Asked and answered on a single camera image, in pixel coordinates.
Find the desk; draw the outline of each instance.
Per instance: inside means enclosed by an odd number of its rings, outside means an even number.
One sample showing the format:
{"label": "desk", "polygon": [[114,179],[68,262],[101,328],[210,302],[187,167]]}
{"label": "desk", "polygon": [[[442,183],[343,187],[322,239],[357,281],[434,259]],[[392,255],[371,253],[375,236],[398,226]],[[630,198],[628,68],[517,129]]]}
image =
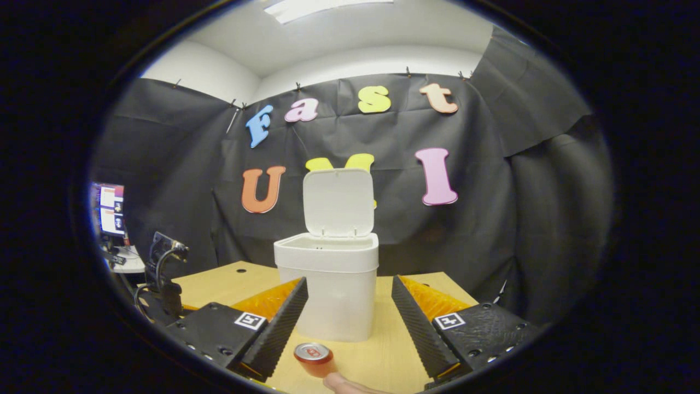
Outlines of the desk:
{"label": "desk", "polygon": [[[445,273],[409,275],[461,301],[478,304]],[[182,302],[202,307],[209,302],[233,305],[263,290],[279,285],[276,269],[238,261],[237,263],[173,280],[182,287]],[[377,278],[374,328],[369,340],[357,343],[318,341],[299,335],[295,329],[282,353],[274,374],[265,382],[290,394],[329,394],[321,379],[303,370],[294,358],[294,348],[302,342],[320,342],[333,350],[335,363],[343,375],[365,386],[390,393],[417,393],[431,381],[423,369],[411,336],[391,299],[390,276]]]}
{"label": "desk", "polygon": [[144,273],[146,266],[136,253],[136,248],[133,246],[118,247],[119,257],[124,257],[127,262],[124,265],[114,264],[112,272],[114,273]]}

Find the foam letter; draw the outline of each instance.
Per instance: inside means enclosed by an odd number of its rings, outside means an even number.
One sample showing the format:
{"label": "foam letter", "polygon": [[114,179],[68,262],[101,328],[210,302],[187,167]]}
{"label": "foam letter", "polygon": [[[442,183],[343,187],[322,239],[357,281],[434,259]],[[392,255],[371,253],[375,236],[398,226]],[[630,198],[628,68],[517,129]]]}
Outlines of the foam letter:
{"label": "foam letter", "polygon": [[428,96],[428,102],[430,102],[430,106],[434,110],[442,112],[443,114],[452,114],[453,112],[457,112],[457,104],[447,102],[445,99],[445,95],[452,94],[449,89],[444,89],[436,83],[431,83],[428,86],[420,88],[418,91]]}
{"label": "foam letter", "polygon": [[388,94],[389,90],[383,86],[366,86],[357,93],[360,98],[357,106],[364,113],[384,112],[391,107]]}
{"label": "foam letter", "polygon": [[457,193],[452,190],[447,178],[447,155],[449,152],[443,148],[427,148],[416,152],[418,160],[423,162],[426,174],[426,194],[423,196],[425,205],[444,205],[457,201]]}
{"label": "foam letter", "polygon": [[279,182],[285,171],[286,168],[281,165],[267,169],[269,175],[267,197],[265,200],[258,201],[256,190],[258,189],[258,178],[263,174],[263,171],[260,168],[245,170],[243,172],[243,195],[241,196],[243,208],[250,213],[265,213],[274,208],[279,196]]}
{"label": "foam letter", "polygon": [[267,115],[270,112],[272,112],[272,105],[266,105],[246,123],[246,127],[251,131],[251,148],[255,148],[267,138],[267,130],[264,128],[270,126],[270,117]]}
{"label": "foam letter", "polygon": [[288,122],[308,122],[313,121],[318,113],[319,101],[316,99],[301,99],[292,104],[291,111],[287,112],[284,120]]}
{"label": "foam letter", "polygon": [[[370,166],[374,163],[375,157],[370,154],[354,154],[345,162],[345,168],[362,168],[369,172]],[[325,157],[317,157],[307,161],[306,167],[309,171],[316,170],[332,170],[333,164]],[[374,201],[374,207],[377,207],[377,201]]]}

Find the soda can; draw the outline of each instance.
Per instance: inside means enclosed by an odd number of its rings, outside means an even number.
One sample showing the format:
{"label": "soda can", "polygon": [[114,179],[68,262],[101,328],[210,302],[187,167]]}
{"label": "soda can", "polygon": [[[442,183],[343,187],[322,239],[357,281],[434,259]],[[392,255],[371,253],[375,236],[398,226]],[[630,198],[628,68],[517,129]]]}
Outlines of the soda can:
{"label": "soda can", "polygon": [[316,342],[300,344],[294,349],[294,357],[306,372],[317,378],[324,378],[331,372],[337,372],[333,352]]}

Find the black backdrop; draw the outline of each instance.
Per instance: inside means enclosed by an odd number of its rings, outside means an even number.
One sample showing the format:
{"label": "black backdrop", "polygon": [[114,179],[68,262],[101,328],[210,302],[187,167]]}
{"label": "black backdrop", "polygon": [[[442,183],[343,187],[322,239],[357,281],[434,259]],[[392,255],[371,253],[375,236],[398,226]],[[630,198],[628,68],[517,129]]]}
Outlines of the black backdrop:
{"label": "black backdrop", "polygon": [[[418,90],[451,90],[454,114]],[[363,114],[364,86],[386,86],[391,108]],[[296,100],[318,116],[287,123]],[[266,105],[269,135],[254,149],[246,122]],[[137,80],[106,124],[94,178],[124,184],[126,222],[142,256],[158,230],[190,246],[173,276],[240,259],[274,266],[272,243],[307,231],[305,163],[342,167],[374,156],[374,232],[379,275],[444,271],[477,300],[536,322],[558,318],[595,279],[613,213],[606,144],[591,110],[546,59],[499,30],[471,79],[413,74],[360,76],[305,86],[245,110],[216,98]],[[448,149],[459,198],[426,206],[420,149]],[[264,214],[241,204],[242,173],[283,165],[279,199]],[[267,193],[267,175],[257,195]]]}

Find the letter f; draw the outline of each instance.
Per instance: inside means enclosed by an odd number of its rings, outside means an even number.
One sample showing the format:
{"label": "letter f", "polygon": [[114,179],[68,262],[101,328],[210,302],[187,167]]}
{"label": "letter f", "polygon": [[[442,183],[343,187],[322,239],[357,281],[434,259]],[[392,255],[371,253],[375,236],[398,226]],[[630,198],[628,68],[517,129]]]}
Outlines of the letter f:
{"label": "letter f", "polygon": [[267,115],[270,112],[272,112],[272,105],[266,105],[246,123],[246,127],[251,131],[251,148],[255,148],[267,138],[267,130],[264,128],[270,126],[270,117]]}

